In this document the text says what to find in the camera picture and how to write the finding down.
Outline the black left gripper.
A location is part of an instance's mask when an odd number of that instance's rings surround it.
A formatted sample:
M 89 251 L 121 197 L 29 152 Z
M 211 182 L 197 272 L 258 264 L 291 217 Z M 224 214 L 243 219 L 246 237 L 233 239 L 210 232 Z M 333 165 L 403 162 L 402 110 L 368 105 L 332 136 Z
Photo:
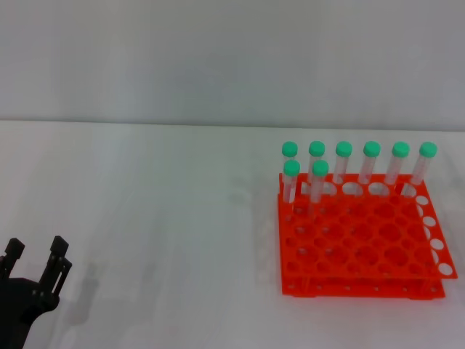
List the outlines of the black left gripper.
M 72 263 L 65 258 L 69 244 L 55 236 L 50 256 L 39 282 L 9 278 L 25 245 L 11 238 L 0 260 L 1 278 L 1 348 L 23 348 L 33 322 L 57 308 L 58 296 Z

